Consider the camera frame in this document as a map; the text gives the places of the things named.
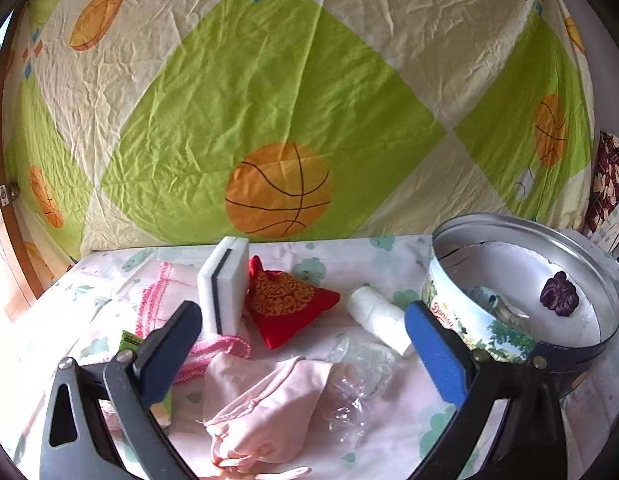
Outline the brass door knob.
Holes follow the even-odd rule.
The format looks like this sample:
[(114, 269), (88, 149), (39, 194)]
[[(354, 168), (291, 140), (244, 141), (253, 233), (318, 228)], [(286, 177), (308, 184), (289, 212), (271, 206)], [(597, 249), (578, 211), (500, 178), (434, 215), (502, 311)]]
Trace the brass door knob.
[(20, 188), (17, 182), (0, 185), (0, 208), (10, 205), (20, 196)]

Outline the clear plastic wrapper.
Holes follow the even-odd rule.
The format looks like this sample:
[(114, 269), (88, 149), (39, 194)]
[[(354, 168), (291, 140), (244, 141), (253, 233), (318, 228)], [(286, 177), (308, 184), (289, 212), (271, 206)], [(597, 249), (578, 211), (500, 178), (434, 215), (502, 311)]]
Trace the clear plastic wrapper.
[(380, 410), (397, 354), (384, 344), (339, 334), (327, 361), (332, 367), (318, 413), (333, 440), (354, 448)]

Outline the white black sponge block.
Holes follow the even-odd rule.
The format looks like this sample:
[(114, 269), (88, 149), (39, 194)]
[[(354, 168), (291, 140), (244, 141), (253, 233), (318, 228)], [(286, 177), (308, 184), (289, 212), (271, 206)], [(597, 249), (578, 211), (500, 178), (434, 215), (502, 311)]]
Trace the white black sponge block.
[(204, 333), (237, 336), (249, 286), (249, 241), (225, 236), (197, 275)]

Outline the basketball pattern hanging sheet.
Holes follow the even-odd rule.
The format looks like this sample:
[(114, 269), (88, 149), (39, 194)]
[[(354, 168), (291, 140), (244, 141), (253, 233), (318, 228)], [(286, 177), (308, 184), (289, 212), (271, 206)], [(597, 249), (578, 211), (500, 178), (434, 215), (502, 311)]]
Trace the basketball pattern hanging sheet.
[(8, 52), (26, 247), (584, 221), (593, 92), (561, 0), (26, 0)]

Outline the red embroidered pouch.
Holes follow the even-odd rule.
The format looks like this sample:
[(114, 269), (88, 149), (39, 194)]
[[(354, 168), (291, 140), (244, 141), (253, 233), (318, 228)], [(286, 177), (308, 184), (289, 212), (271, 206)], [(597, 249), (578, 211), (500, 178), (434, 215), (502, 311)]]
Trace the red embroidered pouch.
[(290, 273), (265, 270), (258, 256), (249, 260), (244, 307), (270, 350), (286, 344), (340, 299), (338, 292), (308, 284)]

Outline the pink edged white towel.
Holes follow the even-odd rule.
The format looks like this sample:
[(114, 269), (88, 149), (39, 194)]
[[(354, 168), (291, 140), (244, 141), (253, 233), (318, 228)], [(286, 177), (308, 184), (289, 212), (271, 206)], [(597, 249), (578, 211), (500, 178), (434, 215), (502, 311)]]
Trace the pink edged white towel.
[[(162, 262), (157, 279), (142, 293), (135, 335), (147, 338), (153, 330), (168, 322), (183, 301), (197, 302), (197, 274), (193, 266)], [(239, 322), (238, 334), (235, 336), (216, 335), (203, 330), (180, 367), (175, 378), (176, 384), (202, 376), (218, 353), (250, 358), (250, 337), (244, 321)]]

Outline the round cookie tin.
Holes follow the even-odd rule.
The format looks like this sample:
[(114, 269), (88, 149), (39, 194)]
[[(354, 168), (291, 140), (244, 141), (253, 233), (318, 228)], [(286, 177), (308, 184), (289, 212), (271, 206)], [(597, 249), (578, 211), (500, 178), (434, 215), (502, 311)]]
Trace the round cookie tin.
[[(570, 316), (539, 300), (559, 271), (579, 294)], [(548, 226), (502, 214), (465, 214), (433, 232), (422, 300), (470, 349), (503, 362), (544, 358), (562, 394), (619, 329), (619, 291), (599, 259)]]

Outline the floral red hanging cloth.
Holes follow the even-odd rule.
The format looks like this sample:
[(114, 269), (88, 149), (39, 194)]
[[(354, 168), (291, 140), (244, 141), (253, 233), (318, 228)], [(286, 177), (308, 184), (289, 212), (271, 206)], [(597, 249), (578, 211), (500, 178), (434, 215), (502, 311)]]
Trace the floral red hanging cloth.
[(619, 204), (619, 138), (600, 131), (585, 233), (594, 233)]

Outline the white bandage roll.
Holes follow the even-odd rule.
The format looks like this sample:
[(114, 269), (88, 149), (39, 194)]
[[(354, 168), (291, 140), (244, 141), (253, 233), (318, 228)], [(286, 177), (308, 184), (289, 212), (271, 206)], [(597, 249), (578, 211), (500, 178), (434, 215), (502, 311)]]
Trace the white bandage roll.
[(349, 294), (346, 309), (361, 327), (400, 356), (415, 353), (405, 326), (405, 312), (380, 292), (369, 286), (358, 287)]

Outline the wooden door frame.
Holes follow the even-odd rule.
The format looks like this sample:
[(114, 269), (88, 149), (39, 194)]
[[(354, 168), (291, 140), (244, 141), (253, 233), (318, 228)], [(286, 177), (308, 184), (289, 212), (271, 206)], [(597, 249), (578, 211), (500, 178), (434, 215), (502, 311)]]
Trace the wooden door frame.
[(12, 54), (12, 43), (14, 34), (18, 28), (18, 21), (24, 10), (26, 0), (17, 0), (3, 16), (0, 21), (0, 32), (3, 30), (5, 36), (0, 45), (0, 215), (6, 231), (5, 240), (8, 247), (7, 263), (14, 274), (23, 296), (29, 302), (37, 300), (44, 292), (44, 288), (38, 278), (34, 266), (29, 258), (25, 247), (19, 223), (14, 210), (14, 202), (19, 198), (19, 187), (16, 181), (11, 181), (6, 173), (4, 156), (4, 92), (8, 75), (8, 67), (16, 64)]

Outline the plaid hanging cloth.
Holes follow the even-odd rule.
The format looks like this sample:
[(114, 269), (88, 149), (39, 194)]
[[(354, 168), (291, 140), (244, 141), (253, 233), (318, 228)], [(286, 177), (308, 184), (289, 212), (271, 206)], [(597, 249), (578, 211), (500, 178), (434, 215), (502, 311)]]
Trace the plaid hanging cloth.
[(591, 236), (591, 241), (605, 254), (611, 255), (619, 244), (619, 204)]

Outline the green tissue pack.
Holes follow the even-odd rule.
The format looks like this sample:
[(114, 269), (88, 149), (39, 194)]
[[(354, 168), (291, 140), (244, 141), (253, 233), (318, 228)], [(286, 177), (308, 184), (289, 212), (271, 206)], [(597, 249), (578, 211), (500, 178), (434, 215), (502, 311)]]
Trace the green tissue pack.
[(142, 406), (150, 411), (162, 429), (172, 425), (172, 389), (166, 382), (163, 350), (164, 330), (153, 330), (147, 339), (123, 330), (119, 350), (131, 350), (139, 356), (139, 373), (136, 377)]

